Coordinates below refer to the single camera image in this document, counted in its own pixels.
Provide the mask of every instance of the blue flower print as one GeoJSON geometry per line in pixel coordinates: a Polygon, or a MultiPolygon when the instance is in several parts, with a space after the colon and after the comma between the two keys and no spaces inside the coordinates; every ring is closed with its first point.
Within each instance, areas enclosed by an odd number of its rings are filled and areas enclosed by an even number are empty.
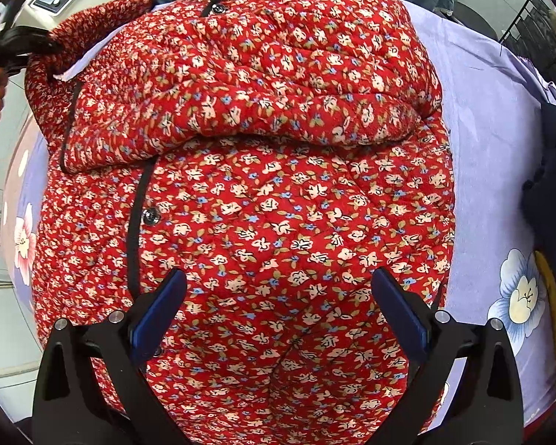
{"type": "Polygon", "coordinates": [[[504,323],[513,353],[540,324],[546,310],[546,285],[535,264],[534,253],[525,259],[518,249],[511,249],[500,267],[500,296],[488,310],[488,319],[504,323]]]}

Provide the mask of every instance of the quilted jacket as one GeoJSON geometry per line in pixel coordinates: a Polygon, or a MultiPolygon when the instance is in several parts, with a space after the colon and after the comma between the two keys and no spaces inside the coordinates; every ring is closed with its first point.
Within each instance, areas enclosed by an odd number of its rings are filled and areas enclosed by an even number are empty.
{"type": "MultiPolygon", "coordinates": [[[[406,386],[369,289],[427,303],[454,236],[441,88],[399,0],[119,0],[52,35],[26,90],[49,142],[33,275],[42,340],[175,267],[147,378],[194,441],[360,444],[406,386]],[[127,23],[73,81],[53,77],[127,23]]],[[[107,399],[117,399],[96,365],[107,399]]]]}

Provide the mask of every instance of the black button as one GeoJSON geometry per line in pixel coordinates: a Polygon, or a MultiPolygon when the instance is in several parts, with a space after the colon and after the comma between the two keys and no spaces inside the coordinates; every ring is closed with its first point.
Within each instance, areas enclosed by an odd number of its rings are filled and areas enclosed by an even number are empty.
{"type": "Polygon", "coordinates": [[[157,208],[145,209],[142,213],[142,222],[147,226],[154,226],[160,221],[160,212],[157,208]]]}
{"type": "Polygon", "coordinates": [[[224,6],[222,3],[215,3],[214,5],[212,5],[212,11],[215,14],[226,13],[226,6],[224,6]]]}

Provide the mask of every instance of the metal screw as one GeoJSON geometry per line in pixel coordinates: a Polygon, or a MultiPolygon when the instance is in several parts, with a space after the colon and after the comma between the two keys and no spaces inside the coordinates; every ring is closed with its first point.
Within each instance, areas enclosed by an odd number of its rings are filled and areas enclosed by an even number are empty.
{"type": "Polygon", "coordinates": [[[58,331],[62,331],[66,326],[68,326],[68,320],[66,318],[60,318],[54,324],[54,328],[58,331]]]}
{"type": "Polygon", "coordinates": [[[124,318],[124,312],[120,310],[114,311],[109,315],[109,321],[111,323],[120,323],[120,321],[123,320],[123,318],[124,318]]]}
{"type": "Polygon", "coordinates": [[[490,325],[497,331],[500,331],[504,326],[503,322],[498,318],[492,318],[490,320],[490,325]]]}
{"type": "Polygon", "coordinates": [[[434,314],[434,319],[439,323],[449,323],[449,321],[451,321],[451,315],[446,311],[439,310],[434,314]]]}

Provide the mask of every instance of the jacket sleeve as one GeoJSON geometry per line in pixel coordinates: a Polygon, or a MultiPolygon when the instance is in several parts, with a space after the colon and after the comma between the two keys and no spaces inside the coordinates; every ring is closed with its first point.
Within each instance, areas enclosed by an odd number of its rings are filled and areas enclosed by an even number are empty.
{"type": "Polygon", "coordinates": [[[74,82],[55,79],[110,32],[150,11],[153,0],[114,0],[72,15],[51,32],[64,50],[57,55],[31,56],[25,92],[50,152],[61,145],[74,82]]]}

